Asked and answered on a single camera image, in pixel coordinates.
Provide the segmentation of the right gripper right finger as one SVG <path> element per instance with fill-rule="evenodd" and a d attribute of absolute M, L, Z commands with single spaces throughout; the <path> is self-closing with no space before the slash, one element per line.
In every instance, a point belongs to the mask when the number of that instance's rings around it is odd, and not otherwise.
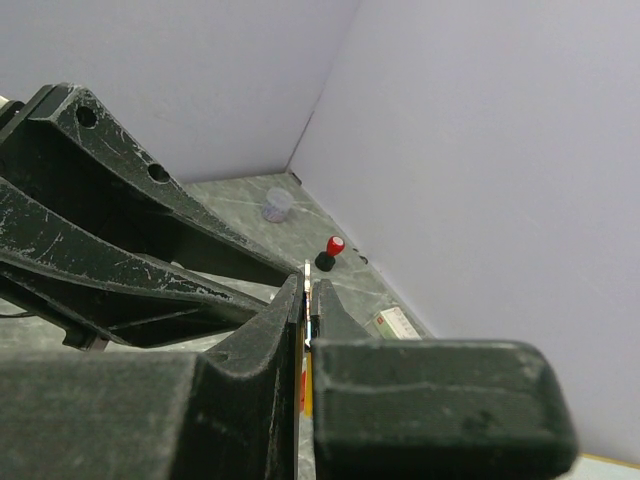
<path fill-rule="evenodd" d="M 311 290 L 313 440 L 320 479 L 554 479 L 579 441 L 534 346 L 377 339 L 331 282 Z"/>

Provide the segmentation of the yellow capped key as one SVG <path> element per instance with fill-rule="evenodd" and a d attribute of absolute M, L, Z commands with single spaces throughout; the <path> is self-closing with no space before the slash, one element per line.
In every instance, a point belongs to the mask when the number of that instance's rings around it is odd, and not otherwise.
<path fill-rule="evenodd" d="M 312 353 L 304 352 L 301 376 L 300 411 L 310 418 L 313 414 Z"/>

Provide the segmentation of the clear plastic cup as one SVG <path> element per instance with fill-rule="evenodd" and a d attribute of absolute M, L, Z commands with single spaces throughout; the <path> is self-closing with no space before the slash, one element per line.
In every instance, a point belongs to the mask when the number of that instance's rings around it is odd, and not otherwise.
<path fill-rule="evenodd" d="M 261 210 L 262 217 L 271 223 L 282 223 L 293 205 L 293 196 L 285 189 L 270 188 Z"/>

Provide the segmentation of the white green cardboard box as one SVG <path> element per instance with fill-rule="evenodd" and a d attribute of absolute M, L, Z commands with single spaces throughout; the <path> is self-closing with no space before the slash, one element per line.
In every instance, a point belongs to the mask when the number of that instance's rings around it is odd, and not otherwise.
<path fill-rule="evenodd" d="M 381 310 L 375 316 L 373 325 L 384 339 L 420 340 L 421 336 L 410 323 L 400 307 Z"/>

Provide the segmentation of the red black stamp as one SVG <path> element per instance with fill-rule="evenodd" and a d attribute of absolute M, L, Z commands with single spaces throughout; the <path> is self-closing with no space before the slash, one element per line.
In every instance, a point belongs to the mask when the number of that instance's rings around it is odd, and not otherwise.
<path fill-rule="evenodd" d="M 315 258 L 315 266 L 324 272 L 331 271 L 336 263 L 336 257 L 342 253 L 345 248 L 345 241 L 339 236 L 331 236 L 326 247 Z"/>

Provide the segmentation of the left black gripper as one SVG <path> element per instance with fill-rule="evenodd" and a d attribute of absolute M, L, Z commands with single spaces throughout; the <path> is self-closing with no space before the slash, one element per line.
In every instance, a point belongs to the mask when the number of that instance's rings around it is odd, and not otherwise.
<path fill-rule="evenodd" d="M 1 99 L 1 177 L 1 297 L 71 348 L 200 339 L 267 307 L 171 264 L 272 286 L 295 271 L 187 192 L 85 87 Z"/>

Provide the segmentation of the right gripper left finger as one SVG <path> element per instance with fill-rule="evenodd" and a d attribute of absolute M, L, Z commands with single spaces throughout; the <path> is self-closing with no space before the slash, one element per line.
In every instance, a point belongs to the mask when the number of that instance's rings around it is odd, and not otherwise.
<path fill-rule="evenodd" d="M 293 479 L 303 280 L 201 352 L 1 355 L 5 479 Z"/>

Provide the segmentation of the silver key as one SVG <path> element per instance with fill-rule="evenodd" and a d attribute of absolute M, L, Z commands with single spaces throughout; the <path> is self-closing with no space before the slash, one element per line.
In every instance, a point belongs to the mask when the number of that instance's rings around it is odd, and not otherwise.
<path fill-rule="evenodd" d="M 304 349 L 311 351 L 312 340 L 317 336 L 318 320 L 317 307 L 314 304 L 314 279 L 312 277 L 311 262 L 304 262 Z"/>

